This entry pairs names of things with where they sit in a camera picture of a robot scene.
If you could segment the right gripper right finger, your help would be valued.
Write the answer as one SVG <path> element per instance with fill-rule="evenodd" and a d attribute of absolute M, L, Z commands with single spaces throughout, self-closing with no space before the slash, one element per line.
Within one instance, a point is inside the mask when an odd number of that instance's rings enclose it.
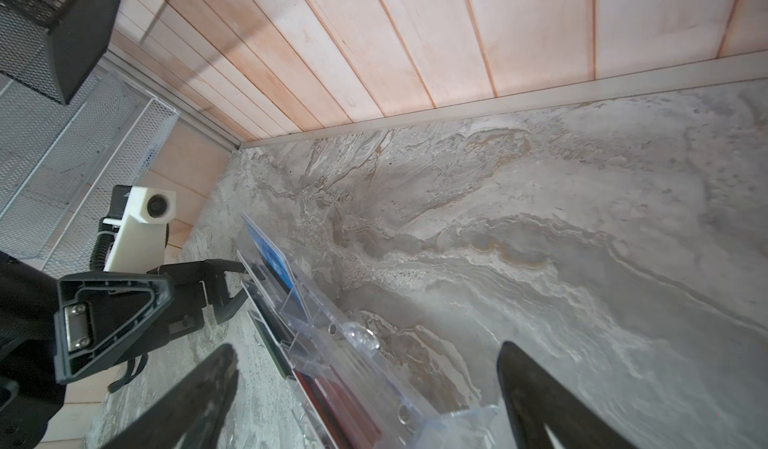
<path fill-rule="evenodd" d="M 496 371 L 519 448 L 632 448 L 520 346 L 505 341 Z"/>

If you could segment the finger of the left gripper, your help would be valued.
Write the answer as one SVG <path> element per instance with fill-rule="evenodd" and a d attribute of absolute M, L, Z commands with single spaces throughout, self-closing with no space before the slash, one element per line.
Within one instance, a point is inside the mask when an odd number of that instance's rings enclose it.
<path fill-rule="evenodd" d="M 231 296 L 226 274 L 245 272 L 242 263 L 226 259 L 166 264 L 151 269 L 149 274 L 167 276 L 173 283 L 173 301 L 160 319 L 170 322 L 173 318 L 187 315 L 195 317 L 211 305 L 215 322 L 227 322 L 239 311 L 248 296 L 244 289 Z"/>
<path fill-rule="evenodd" d="M 85 379 L 204 326 L 204 287 L 186 276 L 84 272 L 57 281 L 57 382 Z"/>

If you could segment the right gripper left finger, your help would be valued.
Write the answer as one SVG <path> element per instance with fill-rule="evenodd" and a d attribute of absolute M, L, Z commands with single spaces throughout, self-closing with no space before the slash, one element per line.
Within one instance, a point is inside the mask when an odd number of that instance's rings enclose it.
<path fill-rule="evenodd" d="M 215 448 L 234 401 L 239 371 L 234 347 L 206 357 L 107 448 Z"/>

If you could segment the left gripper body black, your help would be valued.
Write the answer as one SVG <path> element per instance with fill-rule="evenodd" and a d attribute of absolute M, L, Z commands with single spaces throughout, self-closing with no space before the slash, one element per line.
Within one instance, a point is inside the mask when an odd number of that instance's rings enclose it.
<path fill-rule="evenodd" d="M 1 446 L 34 448 L 63 407 L 56 380 L 57 282 L 1 254 Z"/>

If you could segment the blue card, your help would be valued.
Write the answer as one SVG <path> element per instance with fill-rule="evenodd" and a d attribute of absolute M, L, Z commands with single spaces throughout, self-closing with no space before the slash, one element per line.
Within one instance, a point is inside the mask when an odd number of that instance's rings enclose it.
<path fill-rule="evenodd" d="M 268 303 L 283 318 L 307 324 L 307 306 L 287 257 L 247 214 L 241 216 L 243 230 L 237 249 Z"/>

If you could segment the teal VIP card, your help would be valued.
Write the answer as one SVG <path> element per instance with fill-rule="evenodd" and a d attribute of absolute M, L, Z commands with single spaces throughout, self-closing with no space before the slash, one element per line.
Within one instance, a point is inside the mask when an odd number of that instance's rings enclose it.
<path fill-rule="evenodd" d="M 249 310 L 248 315 L 281 377 L 286 380 L 294 380 L 293 370 L 283 355 L 282 350 L 274 341 L 268 326 L 257 315 L 255 310 Z"/>

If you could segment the red card on stand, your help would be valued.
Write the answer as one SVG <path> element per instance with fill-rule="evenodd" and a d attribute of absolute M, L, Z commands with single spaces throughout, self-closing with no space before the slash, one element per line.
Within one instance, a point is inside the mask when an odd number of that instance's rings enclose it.
<path fill-rule="evenodd" d="M 381 430 L 343 383 L 299 370 L 294 376 L 337 448 L 377 447 Z"/>

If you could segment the clear acrylic card stand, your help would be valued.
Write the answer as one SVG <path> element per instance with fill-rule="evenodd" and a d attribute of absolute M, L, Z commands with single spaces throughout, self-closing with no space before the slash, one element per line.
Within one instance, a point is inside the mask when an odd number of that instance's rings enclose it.
<path fill-rule="evenodd" d="M 285 254 L 307 306 L 307 324 L 277 313 L 238 249 L 237 256 L 248 273 L 243 288 L 252 310 L 268 326 L 293 374 L 299 370 L 343 383 L 381 430 L 376 448 L 492 447 L 490 425 L 497 406 L 439 412 L 386 359 L 374 333 L 344 315 L 290 257 Z M 306 439 L 318 447 L 337 448 L 296 378 L 287 381 Z"/>

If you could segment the black mesh basket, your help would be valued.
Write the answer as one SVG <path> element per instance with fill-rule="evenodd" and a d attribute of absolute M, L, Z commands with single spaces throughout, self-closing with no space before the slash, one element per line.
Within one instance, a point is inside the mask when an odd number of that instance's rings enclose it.
<path fill-rule="evenodd" d="M 62 105 L 108 49 L 121 0 L 1 0 L 1 74 Z"/>

